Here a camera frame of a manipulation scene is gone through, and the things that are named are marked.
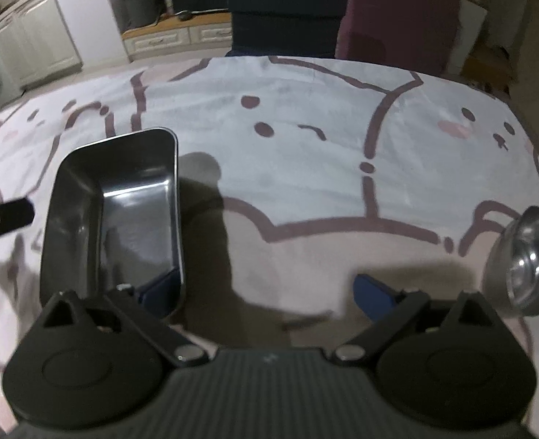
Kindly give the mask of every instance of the stainless steel bowl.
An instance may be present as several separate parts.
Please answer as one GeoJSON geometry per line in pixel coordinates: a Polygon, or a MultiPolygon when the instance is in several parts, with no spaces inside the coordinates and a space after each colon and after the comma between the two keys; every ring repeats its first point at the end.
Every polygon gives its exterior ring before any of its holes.
{"type": "Polygon", "coordinates": [[[491,249],[482,292],[502,316],[539,315],[539,208],[512,221],[491,249]]]}
{"type": "Polygon", "coordinates": [[[42,305],[58,291],[83,298],[130,284],[141,302],[160,303],[152,313],[171,313],[184,299],[179,215],[172,131],[150,128],[76,149],[58,168],[50,199],[42,305]]]}

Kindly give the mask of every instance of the chair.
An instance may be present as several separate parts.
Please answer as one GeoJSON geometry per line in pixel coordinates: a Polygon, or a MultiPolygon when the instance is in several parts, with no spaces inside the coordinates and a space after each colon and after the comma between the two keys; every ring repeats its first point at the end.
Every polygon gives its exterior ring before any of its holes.
{"type": "Polygon", "coordinates": [[[227,0],[233,24],[228,55],[333,58],[347,0],[227,0]]]}
{"type": "Polygon", "coordinates": [[[336,57],[441,75],[459,9],[460,0],[348,0],[336,57]]]}

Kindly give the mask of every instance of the ribbed black surface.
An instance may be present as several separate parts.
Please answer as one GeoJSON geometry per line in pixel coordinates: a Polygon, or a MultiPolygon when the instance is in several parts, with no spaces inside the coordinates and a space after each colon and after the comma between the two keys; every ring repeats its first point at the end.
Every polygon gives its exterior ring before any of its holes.
{"type": "Polygon", "coordinates": [[[58,432],[23,423],[11,439],[345,439],[514,437],[514,425],[448,432],[385,403],[356,368],[318,350],[221,350],[205,366],[176,371],[147,407],[112,424],[58,432]]]}

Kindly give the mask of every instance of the cardboard box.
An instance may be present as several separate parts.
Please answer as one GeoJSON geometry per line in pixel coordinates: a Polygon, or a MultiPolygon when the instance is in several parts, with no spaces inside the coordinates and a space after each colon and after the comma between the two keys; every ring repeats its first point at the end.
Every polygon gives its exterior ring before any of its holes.
{"type": "Polygon", "coordinates": [[[448,74],[459,74],[461,72],[479,36],[486,15],[487,10],[485,8],[481,8],[479,5],[467,0],[460,1],[460,28],[446,67],[448,74]]]}
{"type": "Polygon", "coordinates": [[[516,73],[505,53],[478,44],[464,63],[461,75],[470,80],[490,84],[497,90],[504,90],[516,80],[516,73]]]}

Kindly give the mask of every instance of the wooden countertop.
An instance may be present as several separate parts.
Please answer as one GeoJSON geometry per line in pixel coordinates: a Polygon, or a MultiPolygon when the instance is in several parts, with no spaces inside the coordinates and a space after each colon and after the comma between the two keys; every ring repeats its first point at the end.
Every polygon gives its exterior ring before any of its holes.
{"type": "Polygon", "coordinates": [[[231,23],[231,13],[199,14],[188,21],[180,21],[177,16],[169,17],[166,15],[162,16],[157,25],[127,30],[121,37],[124,40],[128,40],[130,38],[137,38],[138,36],[160,33],[162,31],[189,28],[191,26],[213,25],[215,23],[231,23]]]}

